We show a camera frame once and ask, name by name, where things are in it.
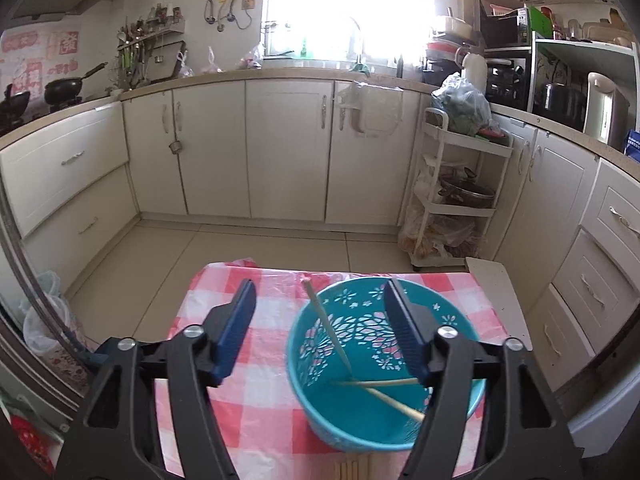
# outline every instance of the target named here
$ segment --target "teal basket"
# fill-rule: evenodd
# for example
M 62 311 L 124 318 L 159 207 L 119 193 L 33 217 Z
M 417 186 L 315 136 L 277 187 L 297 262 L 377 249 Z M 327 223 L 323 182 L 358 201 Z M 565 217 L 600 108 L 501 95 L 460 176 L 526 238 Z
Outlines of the teal basket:
M 327 311 L 358 380 L 379 381 L 411 377 L 383 302 L 388 278 L 364 277 L 335 283 L 318 297 Z M 454 326 L 469 339 L 478 334 L 469 320 L 446 298 L 417 283 L 400 280 L 409 300 L 430 308 L 436 320 Z M 338 386 L 349 374 L 318 316 L 307 305 L 300 311 L 287 341 L 290 384 L 314 433 L 329 446 L 345 452 L 403 451 L 414 445 L 420 424 L 357 386 Z M 385 386 L 379 391 L 424 412 L 431 389 L 419 384 Z M 474 381 L 467 418 L 478 407 L 484 381 Z

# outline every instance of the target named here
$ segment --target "plastic tablecloth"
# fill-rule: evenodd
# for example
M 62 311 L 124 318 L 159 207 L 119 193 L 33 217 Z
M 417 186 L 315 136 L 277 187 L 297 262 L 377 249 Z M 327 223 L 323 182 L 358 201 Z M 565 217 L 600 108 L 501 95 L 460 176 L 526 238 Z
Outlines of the plastic tablecloth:
M 169 332 L 174 336 L 201 323 L 213 307 L 228 303 L 245 278 L 257 288 L 257 305 L 232 375 L 209 398 L 222 436 L 241 480 L 327 480 L 336 478 L 344 453 L 324 444 L 306 421 L 286 374 L 287 335 L 297 312 L 308 302 L 301 284 L 315 290 L 363 276 L 348 272 L 259 269 L 252 260 L 209 264 L 192 280 Z M 501 343 L 507 333 L 474 277 L 466 272 L 395 274 L 445 296 L 471 321 L 482 341 Z M 156 384 L 158 427 L 168 471 L 183 476 L 173 432 L 165 381 Z M 456 475 L 469 471 L 478 446 L 482 407 L 466 424 Z M 372 453 L 368 478 L 394 480 L 408 452 Z

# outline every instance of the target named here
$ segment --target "metal screw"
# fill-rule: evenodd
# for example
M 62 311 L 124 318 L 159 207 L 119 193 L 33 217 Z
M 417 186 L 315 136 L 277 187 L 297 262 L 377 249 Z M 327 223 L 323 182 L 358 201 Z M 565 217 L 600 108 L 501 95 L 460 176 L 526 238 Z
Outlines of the metal screw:
M 126 350 L 131 350 L 135 345 L 136 345 L 135 339 L 126 337 L 120 340 L 120 342 L 118 343 L 118 348 L 120 350 L 126 351 Z
M 453 339 L 458 336 L 458 331 L 452 326 L 441 326 L 438 329 L 438 335 L 444 339 Z
M 524 345 L 522 344 L 522 341 L 520 341 L 519 339 L 516 339 L 514 337 L 508 338 L 507 341 L 504 342 L 504 345 L 509 350 L 513 350 L 514 352 L 517 352 L 517 351 L 522 350 L 524 348 Z
M 203 333 L 204 329 L 200 325 L 189 325 L 184 329 L 185 337 L 200 337 Z

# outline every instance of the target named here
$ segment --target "window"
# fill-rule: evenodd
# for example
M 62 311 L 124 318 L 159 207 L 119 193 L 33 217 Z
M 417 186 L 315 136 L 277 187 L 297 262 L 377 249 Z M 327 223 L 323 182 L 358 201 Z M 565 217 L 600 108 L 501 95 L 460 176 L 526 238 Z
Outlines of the window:
M 267 54 L 391 65 L 417 61 L 428 37 L 428 0 L 267 0 Z

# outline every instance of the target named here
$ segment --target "table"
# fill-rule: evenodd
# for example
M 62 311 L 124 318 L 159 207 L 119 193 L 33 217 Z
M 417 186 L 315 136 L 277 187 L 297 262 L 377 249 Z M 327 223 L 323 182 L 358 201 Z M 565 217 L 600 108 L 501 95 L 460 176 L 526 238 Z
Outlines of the table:
M 212 307 L 228 303 L 243 279 L 257 289 L 254 318 L 232 375 L 209 389 L 218 425 L 241 480 L 394 480 L 408 452 L 346 454 L 311 431 L 287 380 L 285 346 L 298 311 L 308 302 L 301 280 L 315 290 L 363 274 L 259 269 L 252 260 L 204 267 L 191 281 L 169 332 L 201 323 Z M 466 272 L 395 274 L 445 296 L 471 321 L 482 341 L 501 343 L 507 333 L 474 277 Z M 158 428 L 168 471 L 183 475 L 175 443 L 168 389 L 156 384 Z M 482 422 L 482 406 L 466 424 L 456 475 L 469 471 Z

